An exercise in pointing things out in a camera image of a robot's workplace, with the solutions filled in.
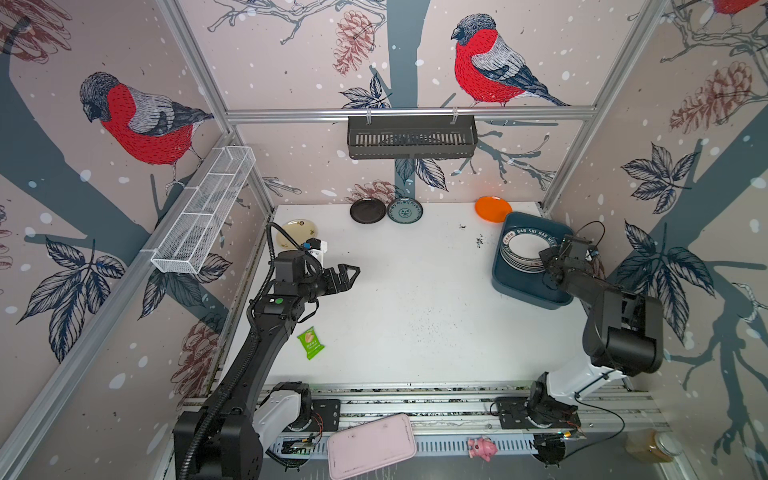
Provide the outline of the teal plastic bin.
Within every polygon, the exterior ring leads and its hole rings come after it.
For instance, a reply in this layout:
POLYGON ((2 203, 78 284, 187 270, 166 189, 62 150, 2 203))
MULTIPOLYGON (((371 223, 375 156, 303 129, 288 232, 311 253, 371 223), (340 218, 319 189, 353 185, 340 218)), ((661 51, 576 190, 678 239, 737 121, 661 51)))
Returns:
POLYGON ((573 296, 560 290, 545 271, 537 274, 522 273, 510 267, 501 257, 501 237, 515 227, 530 227, 553 235, 558 244, 573 230, 561 223, 522 212, 512 212, 502 224, 491 269, 492 286, 498 292, 537 307, 555 310, 573 301, 573 296))

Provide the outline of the amber jar with lid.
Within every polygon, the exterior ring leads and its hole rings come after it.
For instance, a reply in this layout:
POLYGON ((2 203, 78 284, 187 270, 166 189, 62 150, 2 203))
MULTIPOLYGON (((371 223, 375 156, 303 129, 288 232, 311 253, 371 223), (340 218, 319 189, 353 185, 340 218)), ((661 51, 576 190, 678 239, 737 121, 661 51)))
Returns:
POLYGON ((683 448, 670 432, 643 429, 629 432, 625 442, 629 455, 643 463, 670 463, 683 453, 683 448))

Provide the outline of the green snack packet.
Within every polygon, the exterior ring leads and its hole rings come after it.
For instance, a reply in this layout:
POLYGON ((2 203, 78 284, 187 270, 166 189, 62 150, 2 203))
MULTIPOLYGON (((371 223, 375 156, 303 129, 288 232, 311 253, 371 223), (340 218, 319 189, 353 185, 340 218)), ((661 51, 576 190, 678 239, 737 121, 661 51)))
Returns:
POLYGON ((325 346, 320 341, 314 327, 310 327, 299 334, 298 340, 300 341, 308 360, 314 359, 325 349, 325 346))

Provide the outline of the orange plastic plate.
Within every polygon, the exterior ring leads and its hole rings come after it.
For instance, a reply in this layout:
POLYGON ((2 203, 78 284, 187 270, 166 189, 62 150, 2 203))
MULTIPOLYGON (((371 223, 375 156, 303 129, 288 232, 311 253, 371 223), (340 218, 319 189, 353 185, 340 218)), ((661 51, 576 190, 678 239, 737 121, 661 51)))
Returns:
POLYGON ((491 223, 503 223, 513 212, 509 202, 497 196, 483 196, 474 203, 475 213, 491 223))

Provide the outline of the small green patterned plate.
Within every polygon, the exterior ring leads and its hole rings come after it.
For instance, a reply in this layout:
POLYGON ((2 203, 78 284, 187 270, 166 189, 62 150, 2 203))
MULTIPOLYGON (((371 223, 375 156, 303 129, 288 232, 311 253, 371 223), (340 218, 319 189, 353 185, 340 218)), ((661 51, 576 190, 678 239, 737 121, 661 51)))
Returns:
POLYGON ((387 206, 387 216, 398 224, 413 224, 423 216, 424 210, 420 202, 409 197, 399 197, 387 206))

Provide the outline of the teal rim plate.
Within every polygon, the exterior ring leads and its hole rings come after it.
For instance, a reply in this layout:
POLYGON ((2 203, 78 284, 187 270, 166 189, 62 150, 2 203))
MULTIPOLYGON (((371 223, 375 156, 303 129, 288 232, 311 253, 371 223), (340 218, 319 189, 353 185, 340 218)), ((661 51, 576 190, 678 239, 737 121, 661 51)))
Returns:
POLYGON ((557 239, 543 230, 515 227, 501 237, 500 254, 513 269, 537 274, 544 271, 540 252, 557 245, 557 239))

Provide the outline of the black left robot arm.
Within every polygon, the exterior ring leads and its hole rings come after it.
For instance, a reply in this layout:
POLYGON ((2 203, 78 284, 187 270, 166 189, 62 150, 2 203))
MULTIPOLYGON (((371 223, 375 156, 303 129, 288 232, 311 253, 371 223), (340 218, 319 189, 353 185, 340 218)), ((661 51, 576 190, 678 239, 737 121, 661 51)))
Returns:
POLYGON ((307 304, 352 288, 360 269, 325 268, 304 249, 271 259, 262 288, 245 311, 248 335, 226 375, 196 412, 181 414, 173 430, 179 479, 256 479, 264 451, 279 433, 311 413, 307 385, 288 382, 258 398, 270 370, 307 304))

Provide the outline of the pink pig toy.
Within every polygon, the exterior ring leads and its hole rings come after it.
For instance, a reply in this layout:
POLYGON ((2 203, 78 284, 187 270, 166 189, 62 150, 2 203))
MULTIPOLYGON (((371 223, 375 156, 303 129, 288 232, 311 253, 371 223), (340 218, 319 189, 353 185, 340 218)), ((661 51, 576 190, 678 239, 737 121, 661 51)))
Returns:
POLYGON ((480 458, 485 462, 490 462, 498 453, 498 447, 489 437, 470 438, 467 445, 470 458, 480 458))

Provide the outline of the black round plate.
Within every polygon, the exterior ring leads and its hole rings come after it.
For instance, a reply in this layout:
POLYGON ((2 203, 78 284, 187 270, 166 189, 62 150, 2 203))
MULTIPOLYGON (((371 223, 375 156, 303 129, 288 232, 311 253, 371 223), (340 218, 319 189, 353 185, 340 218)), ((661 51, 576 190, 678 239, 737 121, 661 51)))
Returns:
POLYGON ((375 198, 359 199, 351 205, 349 213, 359 224, 375 224, 387 215, 387 205, 375 198))

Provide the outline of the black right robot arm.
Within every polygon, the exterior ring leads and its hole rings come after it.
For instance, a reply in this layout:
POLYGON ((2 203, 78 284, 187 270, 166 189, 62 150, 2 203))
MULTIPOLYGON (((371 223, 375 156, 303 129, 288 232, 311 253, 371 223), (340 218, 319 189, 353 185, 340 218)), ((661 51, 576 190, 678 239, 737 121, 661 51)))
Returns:
POLYGON ((579 401, 613 380, 654 373, 663 363, 662 303, 632 293, 592 273, 591 243, 574 235, 539 252, 557 288, 588 307, 582 334, 584 356, 532 384, 528 418, 545 427, 576 422, 579 401))

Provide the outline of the cream yellow plate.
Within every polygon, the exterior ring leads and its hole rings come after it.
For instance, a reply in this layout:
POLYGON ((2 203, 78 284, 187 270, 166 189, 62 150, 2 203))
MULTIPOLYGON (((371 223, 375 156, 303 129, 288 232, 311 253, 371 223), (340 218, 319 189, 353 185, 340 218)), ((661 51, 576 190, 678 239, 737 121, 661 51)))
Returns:
MULTIPOLYGON (((307 219, 294 219, 284 223, 281 228, 299 245, 303 245, 318 234, 317 225, 307 219)), ((282 249, 294 250, 295 246, 286 235, 276 234, 277 244, 282 249)))

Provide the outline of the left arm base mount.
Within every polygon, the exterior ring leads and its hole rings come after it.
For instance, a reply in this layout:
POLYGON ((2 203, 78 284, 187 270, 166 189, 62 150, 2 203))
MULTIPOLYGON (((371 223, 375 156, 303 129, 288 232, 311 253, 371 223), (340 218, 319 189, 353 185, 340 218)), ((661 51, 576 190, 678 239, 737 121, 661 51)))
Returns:
POLYGON ((340 425, 341 401, 338 399, 320 399, 312 401, 312 412, 307 423, 299 421, 284 429, 285 433, 337 432, 340 425))

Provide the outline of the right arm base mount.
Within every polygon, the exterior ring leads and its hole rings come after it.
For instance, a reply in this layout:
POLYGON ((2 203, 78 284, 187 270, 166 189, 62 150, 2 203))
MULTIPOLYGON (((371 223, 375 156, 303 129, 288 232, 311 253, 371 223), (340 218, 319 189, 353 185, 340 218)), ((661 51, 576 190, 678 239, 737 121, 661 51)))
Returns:
POLYGON ((545 398, 533 406, 523 397, 498 397, 494 412, 505 430, 512 429, 578 429, 578 408, 545 398))

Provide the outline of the pink rectangular tray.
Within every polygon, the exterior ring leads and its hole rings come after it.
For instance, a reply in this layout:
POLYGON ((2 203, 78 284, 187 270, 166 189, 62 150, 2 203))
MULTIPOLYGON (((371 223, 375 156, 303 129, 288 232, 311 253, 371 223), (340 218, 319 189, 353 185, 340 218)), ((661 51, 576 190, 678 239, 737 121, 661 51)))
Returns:
POLYGON ((413 458, 417 445, 410 418, 388 416, 339 431, 327 440, 331 479, 349 479, 413 458))

